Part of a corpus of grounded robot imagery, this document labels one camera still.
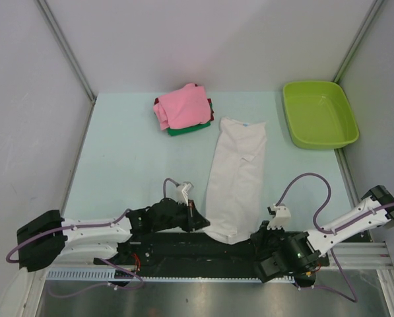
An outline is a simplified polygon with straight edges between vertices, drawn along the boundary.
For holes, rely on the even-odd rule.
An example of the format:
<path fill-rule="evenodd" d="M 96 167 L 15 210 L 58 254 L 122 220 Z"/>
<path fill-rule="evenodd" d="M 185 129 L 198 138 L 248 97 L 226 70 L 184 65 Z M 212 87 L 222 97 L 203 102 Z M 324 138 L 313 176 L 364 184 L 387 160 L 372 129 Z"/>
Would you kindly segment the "white t shirt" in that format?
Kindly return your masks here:
<path fill-rule="evenodd" d="M 207 185 L 204 232 L 224 244 L 254 233 L 261 214 L 267 135 L 265 123 L 223 117 Z"/>

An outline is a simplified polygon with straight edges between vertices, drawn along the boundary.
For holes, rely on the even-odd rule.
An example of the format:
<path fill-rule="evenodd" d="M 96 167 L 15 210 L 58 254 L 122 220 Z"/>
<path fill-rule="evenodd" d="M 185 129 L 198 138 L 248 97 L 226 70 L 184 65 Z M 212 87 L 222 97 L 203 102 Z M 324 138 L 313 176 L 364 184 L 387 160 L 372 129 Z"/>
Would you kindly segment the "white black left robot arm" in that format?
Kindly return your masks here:
<path fill-rule="evenodd" d="M 141 209 L 126 209 L 118 218 L 80 221 L 49 210 L 16 232 L 17 246 L 6 257 L 27 271 L 39 271 L 54 262 L 82 264 L 96 258 L 124 264 L 131 247 L 125 244 L 134 236 L 179 228 L 195 232 L 210 225 L 193 201 L 176 202 L 164 198 Z"/>

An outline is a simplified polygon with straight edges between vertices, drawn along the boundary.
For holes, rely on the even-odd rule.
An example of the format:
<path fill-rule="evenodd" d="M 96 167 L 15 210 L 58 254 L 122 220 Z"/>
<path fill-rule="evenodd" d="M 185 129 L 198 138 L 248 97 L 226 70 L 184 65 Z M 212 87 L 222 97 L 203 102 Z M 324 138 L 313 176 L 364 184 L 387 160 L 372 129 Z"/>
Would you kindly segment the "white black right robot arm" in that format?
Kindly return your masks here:
<path fill-rule="evenodd" d="M 365 230 L 394 224 L 394 197 L 384 186 L 370 189 L 354 209 L 334 221 L 302 232 L 284 230 L 290 219 L 285 205 L 271 209 L 273 218 L 263 221 L 250 236 L 255 248 L 255 275 L 263 283 L 285 276 L 299 281 L 313 273 L 319 259 L 338 243 Z"/>

